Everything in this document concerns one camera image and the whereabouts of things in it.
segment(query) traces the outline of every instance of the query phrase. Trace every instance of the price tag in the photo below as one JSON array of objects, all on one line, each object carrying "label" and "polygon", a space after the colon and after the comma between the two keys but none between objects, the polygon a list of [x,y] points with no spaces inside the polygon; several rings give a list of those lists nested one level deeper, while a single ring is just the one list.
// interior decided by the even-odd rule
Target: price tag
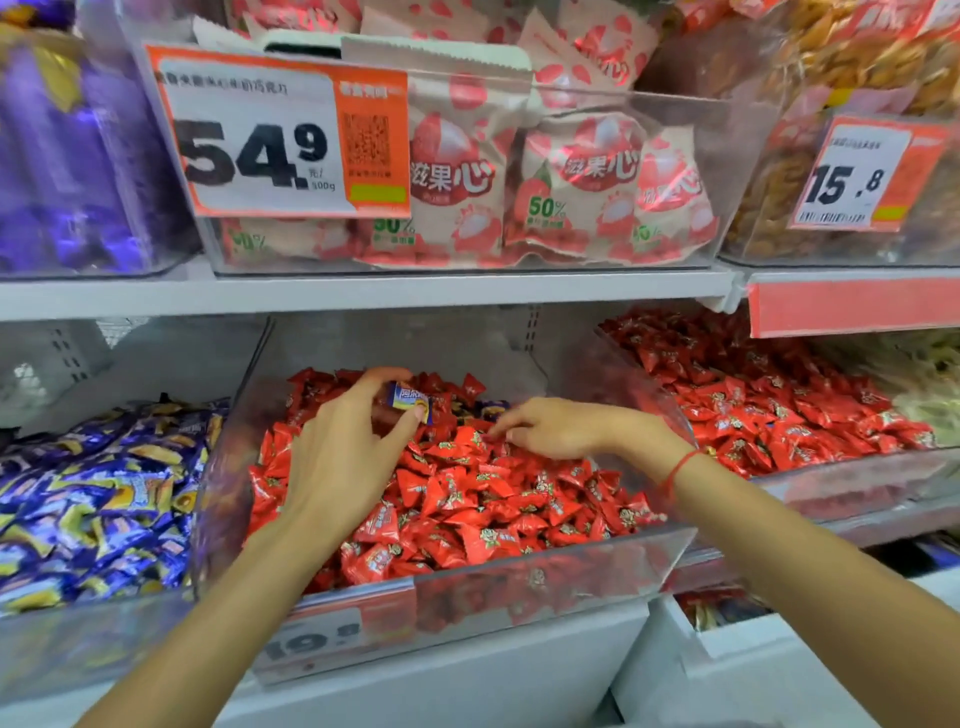
[{"label": "price tag", "polygon": [[253,661],[265,685],[339,667],[348,653],[372,652],[412,640],[417,633],[413,579],[371,585],[353,599],[315,597],[301,604]]},{"label": "price tag", "polygon": [[835,116],[789,227],[898,231],[948,134],[946,125]]},{"label": "price tag", "polygon": [[207,217],[410,217],[407,76],[147,45],[187,191]]}]

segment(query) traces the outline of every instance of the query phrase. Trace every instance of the qr code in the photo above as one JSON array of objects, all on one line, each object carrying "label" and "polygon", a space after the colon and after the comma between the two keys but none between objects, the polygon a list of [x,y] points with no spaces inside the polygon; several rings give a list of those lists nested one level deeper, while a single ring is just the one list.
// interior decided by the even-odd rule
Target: qr code
[{"label": "qr code", "polygon": [[385,115],[344,114],[347,163],[390,166],[390,121]]}]

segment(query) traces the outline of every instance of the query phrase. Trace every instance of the red string bracelet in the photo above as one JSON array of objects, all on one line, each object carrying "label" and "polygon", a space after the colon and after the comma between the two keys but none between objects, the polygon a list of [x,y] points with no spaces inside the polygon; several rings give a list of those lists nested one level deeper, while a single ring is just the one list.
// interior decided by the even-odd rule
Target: red string bracelet
[{"label": "red string bracelet", "polygon": [[663,479],[663,482],[660,484],[660,489],[663,491],[663,494],[666,496],[667,500],[673,500],[673,479],[677,477],[677,473],[680,472],[680,468],[686,465],[686,461],[691,457],[699,454],[700,451],[697,449],[688,452],[686,455],[680,458],[680,462],[673,466],[673,470],[670,471],[670,474]]}]

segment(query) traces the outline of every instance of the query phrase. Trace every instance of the hand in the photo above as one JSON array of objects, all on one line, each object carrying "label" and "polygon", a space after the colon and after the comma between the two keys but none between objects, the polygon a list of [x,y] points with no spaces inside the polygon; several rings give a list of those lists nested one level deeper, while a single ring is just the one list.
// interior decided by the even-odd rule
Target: hand
[{"label": "hand", "polygon": [[332,531],[339,544],[369,515],[424,414],[420,406],[407,410],[379,438],[372,428],[373,398],[388,381],[411,376],[406,369],[369,369],[303,426],[293,443],[283,517]]},{"label": "hand", "polygon": [[558,460],[617,452],[623,434],[652,415],[608,404],[534,397],[500,415],[490,437]]}]

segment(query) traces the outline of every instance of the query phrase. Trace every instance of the barcode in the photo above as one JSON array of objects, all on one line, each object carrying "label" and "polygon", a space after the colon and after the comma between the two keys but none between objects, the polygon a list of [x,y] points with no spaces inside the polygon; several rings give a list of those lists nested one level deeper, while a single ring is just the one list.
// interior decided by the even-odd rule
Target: barcode
[{"label": "barcode", "polygon": [[347,164],[390,166],[390,120],[380,114],[345,113]]},{"label": "barcode", "polygon": [[867,216],[862,212],[849,215],[846,212],[801,212],[797,222],[801,225],[859,225]]}]

